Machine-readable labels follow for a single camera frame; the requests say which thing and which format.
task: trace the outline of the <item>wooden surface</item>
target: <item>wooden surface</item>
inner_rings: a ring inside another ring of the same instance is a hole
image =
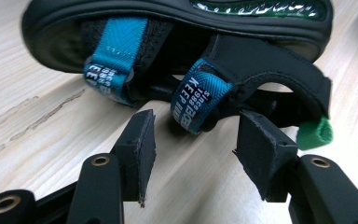
[[[125,203],[127,223],[291,223],[287,203],[261,202],[231,152],[238,118],[192,136],[172,127],[168,104],[128,108],[92,91],[80,75],[43,67],[22,44],[27,4],[0,1],[0,192],[28,189],[39,199],[76,181],[83,160],[109,151],[132,114],[153,108],[158,155],[146,208]],[[333,79],[335,140],[307,153],[334,160],[358,188],[358,1],[333,4],[332,38],[316,64]]]

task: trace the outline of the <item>wood grain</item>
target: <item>wood grain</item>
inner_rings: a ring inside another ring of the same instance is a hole
[[[300,154],[334,160],[358,188],[358,1],[332,2],[333,34],[316,64],[333,79],[335,140]],[[127,223],[291,223],[287,203],[261,202],[231,152],[238,118],[193,136],[172,125],[165,103],[128,108],[92,91],[80,75],[43,67],[21,40],[27,4],[0,1],[0,192],[28,189],[39,199],[76,181],[83,160],[109,151],[132,114],[153,108],[157,160],[146,207],[125,203]]]

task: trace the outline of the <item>green strap tip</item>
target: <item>green strap tip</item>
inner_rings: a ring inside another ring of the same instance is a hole
[[[301,150],[327,145],[333,141],[333,129],[328,118],[307,121],[300,124],[297,133],[297,145]]]

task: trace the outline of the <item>black rubber sole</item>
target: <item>black rubber sole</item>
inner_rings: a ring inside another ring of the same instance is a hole
[[[263,38],[313,62],[324,51],[333,19],[330,2],[320,2],[325,6],[323,21],[218,15],[195,9],[189,0],[38,0],[23,14],[22,34],[40,63],[69,73],[82,73],[89,56],[82,49],[81,22],[122,15],[162,18],[225,34]]]

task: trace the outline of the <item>blue fabric tab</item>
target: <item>blue fabric tab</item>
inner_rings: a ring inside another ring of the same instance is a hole
[[[103,95],[125,105],[134,101],[123,91],[142,44],[147,19],[114,18],[104,27],[101,40],[84,68],[86,82]]]
[[[213,66],[198,60],[186,74],[172,98],[171,112],[175,120],[191,133],[199,133],[200,126],[223,97],[232,89],[231,83],[201,69]]]

